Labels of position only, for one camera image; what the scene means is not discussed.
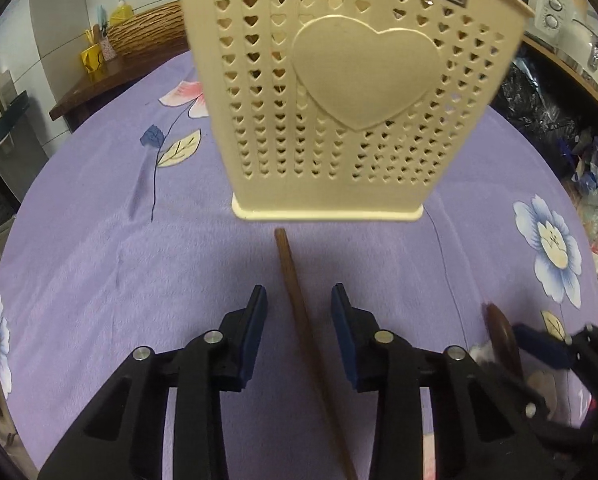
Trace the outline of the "wooden handled steel spoon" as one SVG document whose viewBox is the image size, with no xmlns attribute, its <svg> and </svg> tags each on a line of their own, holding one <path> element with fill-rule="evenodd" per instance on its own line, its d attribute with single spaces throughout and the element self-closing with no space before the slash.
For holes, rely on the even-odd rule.
<svg viewBox="0 0 598 480">
<path fill-rule="evenodd" d="M 523 370 L 517 340 L 505 314 L 495 304 L 485 306 L 485 326 L 494 356 L 508 373 L 522 379 Z"/>
</svg>

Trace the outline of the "brown wooden chopstick right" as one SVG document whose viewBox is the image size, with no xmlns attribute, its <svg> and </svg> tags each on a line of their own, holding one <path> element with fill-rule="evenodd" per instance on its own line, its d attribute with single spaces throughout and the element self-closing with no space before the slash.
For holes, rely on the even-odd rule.
<svg viewBox="0 0 598 480">
<path fill-rule="evenodd" d="M 293 262 L 293 252 L 284 228 L 274 229 L 274 238 L 281 265 L 285 289 L 293 310 L 293 322 L 295 322 L 299 346 L 302 352 L 302 359 L 311 376 L 313 389 L 319 399 L 320 409 L 329 431 L 331 447 L 337 457 L 338 464 L 346 479 L 357 479 L 353 460 L 343 434 L 341 423 L 337 416 L 336 404 L 329 388 L 324 362 L 316 343 L 310 315 L 305 304 L 301 284 L 298 278 L 297 269 Z"/>
</svg>

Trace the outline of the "purple floral tablecloth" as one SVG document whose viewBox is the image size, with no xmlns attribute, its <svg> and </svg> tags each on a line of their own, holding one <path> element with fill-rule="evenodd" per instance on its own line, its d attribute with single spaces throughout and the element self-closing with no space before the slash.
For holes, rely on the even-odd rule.
<svg viewBox="0 0 598 480">
<path fill-rule="evenodd" d="M 207 119 L 163 96 L 194 80 L 192 56 L 162 65 L 93 115 L 28 191 L 0 262 L 8 410 L 41 466 L 139 346 L 180 349 L 267 290 L 252 380 L 223 396 L 234 479 L 339 479 L 303 362 L 274 224 L 238 219 Z M 347 445 L 369 472 L 376 398 L 343 371 L 331 289 L 413 346 L 488 351 L 482 309 L 569 333 L 598 324 L 592 252 L 544 159 L 483 115 L 414 222 L 291 222 L 286 232 Z"/>
</svg>

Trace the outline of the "cream perforated utensil holder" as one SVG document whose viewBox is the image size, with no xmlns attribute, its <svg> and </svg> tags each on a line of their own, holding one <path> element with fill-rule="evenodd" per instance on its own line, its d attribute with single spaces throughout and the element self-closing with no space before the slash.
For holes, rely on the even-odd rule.
<svg viewBox="0 0 598 480">
<path fill-rule="evenodd" d="M 488 108 L 521 0 L 180 0 L 232 208 L 415 221 Z"/>
</svg>

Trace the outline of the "black plastic bag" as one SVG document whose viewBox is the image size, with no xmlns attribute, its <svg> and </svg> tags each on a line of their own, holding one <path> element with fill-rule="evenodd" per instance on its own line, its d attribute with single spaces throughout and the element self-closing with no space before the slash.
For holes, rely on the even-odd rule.
<svg viewBox="0 0 598 480">
<path fill-rule="evenodd" d="M 555 166 L 571 162 L 579 129 L 572 114 L 549 94 L 530 58 L 517 55 L 491 106 Z"/>
</svg>

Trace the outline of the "dark wooden counter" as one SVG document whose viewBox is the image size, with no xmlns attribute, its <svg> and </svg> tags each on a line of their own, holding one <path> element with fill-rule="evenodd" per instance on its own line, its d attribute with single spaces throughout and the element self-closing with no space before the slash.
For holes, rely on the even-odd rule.
<svg viewBox="0 0 598 480">
<path fill-rule="evenodd" d="M 83 76 L 49 111 L 52 120 L 68 118 L 77 112 L 83 112 L 88 104 L 105 93 L 114 91 L 145 77 L 163 63 L 188 50 L 185 39 L 165 42 L 155 49 L 118 56 L 103 68 Z"/>
</svg>

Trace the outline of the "water dispenser machine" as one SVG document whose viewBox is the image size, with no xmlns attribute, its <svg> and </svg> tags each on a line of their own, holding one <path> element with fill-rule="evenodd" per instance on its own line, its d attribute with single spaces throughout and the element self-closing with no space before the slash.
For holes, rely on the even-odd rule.
<svg viewBox="0 0 598 480">
<path fill-rule="evenodd" d="M 27 92 L 0 96 L 0 227 L 14 218 L 48 161 L 30 125 Z"/>
</svg>

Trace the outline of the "yellow cup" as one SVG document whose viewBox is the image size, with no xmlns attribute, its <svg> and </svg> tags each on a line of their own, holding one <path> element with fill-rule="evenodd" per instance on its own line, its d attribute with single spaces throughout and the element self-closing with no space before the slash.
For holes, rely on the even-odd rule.
<svg viewBox="0 0 598 480">
<path fill-rule="evenodd" d="M 104 54 L 100 44 L 92 44 L 80 53 L 82 66 L 87 74 L 94 74 L 105 64 Z"/>
</svg>

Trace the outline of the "woven basket sink bowl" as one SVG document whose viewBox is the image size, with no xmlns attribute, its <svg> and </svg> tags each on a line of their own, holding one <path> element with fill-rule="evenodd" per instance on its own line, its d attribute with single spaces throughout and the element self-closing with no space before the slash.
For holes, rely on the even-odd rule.
<svg viewBox="0 0 598 480">
<path fill-rule="evenodd" d="M 180 1 L 157 6 L 110 27 L 108 39 L 115 52 L 123 58 L 136 58 L 170 47 L 186 47 Z"/>
</svg>

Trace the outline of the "wooden shelf unit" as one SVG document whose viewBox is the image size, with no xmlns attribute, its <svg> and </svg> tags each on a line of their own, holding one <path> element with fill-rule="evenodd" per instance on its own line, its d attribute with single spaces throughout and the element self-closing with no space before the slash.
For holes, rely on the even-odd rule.
<svg viewBox="0 0 598 480">
<path fill-rule="evenodd" d="M 566 74 L 598 106 L 598 90 L 590 80 L 577 73 L 561 58 L 558 58 L 558 56 L 554 52 L 546 49 L 546 47 L 543 47 L 541 44 L 534 41 L 532 38 L 528 36 L 523 36 L 522 43 L 526 47 L 532 49 L 535 53 L 542 55 L 543 58 L 545 58 L 550 64 L 557 67 L 558 70 L 561 71 L 561 73 Z"/>
</svg>

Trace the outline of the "yellow soap bottle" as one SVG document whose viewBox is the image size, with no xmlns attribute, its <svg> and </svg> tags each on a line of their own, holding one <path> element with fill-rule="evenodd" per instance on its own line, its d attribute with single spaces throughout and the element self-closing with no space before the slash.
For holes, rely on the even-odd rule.
<svg viewBox="0 0 598 480">
<path fill-rule="evenodd" d="M 132 6 L 126 3 L 126 0 L 117 0 L 117 4 L 112 14 L 108 19 L 108 24 L 112 27 L 120 25 L 121 23 L 130 20 L 134 15 Z"/>
</svg>

